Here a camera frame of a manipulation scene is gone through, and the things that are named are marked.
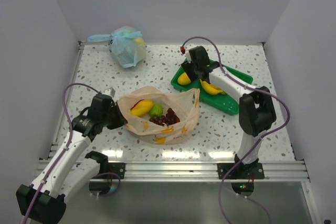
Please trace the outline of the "yellow banana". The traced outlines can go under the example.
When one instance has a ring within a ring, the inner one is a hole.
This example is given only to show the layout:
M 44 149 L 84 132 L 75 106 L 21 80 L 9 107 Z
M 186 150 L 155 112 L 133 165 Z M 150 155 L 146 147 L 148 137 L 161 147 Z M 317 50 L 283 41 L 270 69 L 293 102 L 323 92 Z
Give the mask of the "yellow banana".
M 200 80 L 200 84 L 203 90 L 210 95 L 218 95 L 218 94 L 226 95 L 226 92 L 224 92 L 222 89 L 204 80 Z

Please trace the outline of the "orange banana-print plastic bag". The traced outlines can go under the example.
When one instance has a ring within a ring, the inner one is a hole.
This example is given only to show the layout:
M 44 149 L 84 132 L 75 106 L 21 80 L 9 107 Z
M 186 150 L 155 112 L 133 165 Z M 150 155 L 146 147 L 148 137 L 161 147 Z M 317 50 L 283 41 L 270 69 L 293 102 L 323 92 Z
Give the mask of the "orange banana-print plastic bag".
M 199 94 L 195 88 L 171 94 L 147 86 L 122 96 L 117 104 L 132 134 L 151 144 L 173 145 L 196 127 Z

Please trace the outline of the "dark red grape bunch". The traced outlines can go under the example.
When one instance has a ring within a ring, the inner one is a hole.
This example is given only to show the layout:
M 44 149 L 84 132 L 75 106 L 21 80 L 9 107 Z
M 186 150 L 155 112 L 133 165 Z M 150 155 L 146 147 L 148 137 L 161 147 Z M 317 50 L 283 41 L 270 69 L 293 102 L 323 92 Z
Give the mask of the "dark red grape bunch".
M 168 108 L 166 114 L 163 113 L 161 117 L 150 117 L 149 121 L 160 126 L 170 126 L 179 123 L 181 120 L 172 108 Z

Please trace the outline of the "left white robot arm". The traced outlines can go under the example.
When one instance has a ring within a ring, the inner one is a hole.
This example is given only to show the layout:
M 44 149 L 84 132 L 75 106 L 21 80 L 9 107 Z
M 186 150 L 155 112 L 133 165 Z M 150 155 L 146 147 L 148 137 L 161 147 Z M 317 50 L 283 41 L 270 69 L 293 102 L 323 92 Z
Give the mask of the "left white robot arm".
M 63 217 L 67 201 L 90 179 L 124 178 L 125 164 L 109 164 L 100 152 L 87 153 L 78 166 L 79 156 L 95 137 L 107 128 L 114 130 L 125 125 L 119 107 L 112 97 L 98 93 L 77 117 L 69 120 L 69 132 L 60 148 L 44 170 L 30 183 L 20 185 L 16 198 L 23 223 L 28 219 L 40 223 L 58 223 Z

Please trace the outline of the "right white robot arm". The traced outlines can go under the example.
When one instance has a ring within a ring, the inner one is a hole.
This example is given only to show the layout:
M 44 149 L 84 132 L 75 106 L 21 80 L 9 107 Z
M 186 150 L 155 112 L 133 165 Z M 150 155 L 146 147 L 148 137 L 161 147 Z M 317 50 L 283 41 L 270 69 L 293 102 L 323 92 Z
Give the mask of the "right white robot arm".
M 243 131 L 240 148 L 235 155 L 234 168 L 251 169 L 258 163 L 260 137 L 267 133 L 276 120 L 272 97 L 268 88 L 256 88 L 230 72 L 220 63 L 211 62 L 202 46 L 190 50 L 180 48 L 186 60 L 181 64 L 191 81 L 202 80 L 225 91 L 239 104 L 238 120 Z

